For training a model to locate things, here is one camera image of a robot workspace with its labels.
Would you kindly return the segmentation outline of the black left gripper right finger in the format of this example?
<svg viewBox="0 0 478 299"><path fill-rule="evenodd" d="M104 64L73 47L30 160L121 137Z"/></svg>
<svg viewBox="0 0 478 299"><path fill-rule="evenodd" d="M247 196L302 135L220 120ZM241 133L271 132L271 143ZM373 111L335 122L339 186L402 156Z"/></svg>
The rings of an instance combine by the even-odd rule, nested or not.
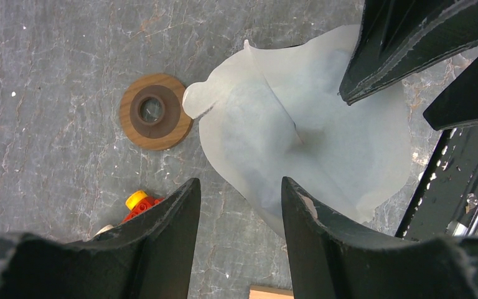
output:
<svg viewBox="0 0 478 299"><path fill-rule="evenodd" d="M281 181L295 298L478 298L478 237L382 234Z"/></svg>

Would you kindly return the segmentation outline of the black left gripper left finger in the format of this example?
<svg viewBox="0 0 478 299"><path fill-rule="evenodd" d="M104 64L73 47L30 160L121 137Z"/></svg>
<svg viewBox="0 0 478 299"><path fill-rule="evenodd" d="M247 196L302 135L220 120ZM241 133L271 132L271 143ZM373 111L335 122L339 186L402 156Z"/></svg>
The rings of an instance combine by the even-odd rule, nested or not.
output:
<svg viewBox="0 0 478 299"><path fill-rule="evenodd" d="M0 232L0 298L187 298L200 204L192 178L88 241Z"/></svg>

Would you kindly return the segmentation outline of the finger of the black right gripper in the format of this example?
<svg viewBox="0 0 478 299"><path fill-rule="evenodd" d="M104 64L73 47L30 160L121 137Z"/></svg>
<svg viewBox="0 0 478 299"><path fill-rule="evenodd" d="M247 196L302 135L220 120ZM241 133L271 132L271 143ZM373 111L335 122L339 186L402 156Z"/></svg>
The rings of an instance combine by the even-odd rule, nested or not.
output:
<svg viewBox="0 0 478 299"><path fill-rule="evenodd" d="M352 105L478 45L478 1L365 1L339 93Z"/></svg>
<svg viewBox="0 0 478 299"><path fill-rule="evenodd" d="M434 130L478 125L478 57L423 112Z"/></svg>

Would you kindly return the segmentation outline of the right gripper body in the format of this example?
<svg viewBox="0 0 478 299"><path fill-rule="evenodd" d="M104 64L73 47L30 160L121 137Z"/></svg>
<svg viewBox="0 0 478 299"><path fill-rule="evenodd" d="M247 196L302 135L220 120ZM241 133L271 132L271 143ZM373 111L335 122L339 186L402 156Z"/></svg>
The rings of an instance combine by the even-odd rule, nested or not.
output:
<svg viewBox="0 0 478 299"><path fill-rule="evenodd" d="M478 215L478 125L444 130L396 232L422 241Z"/></svg>

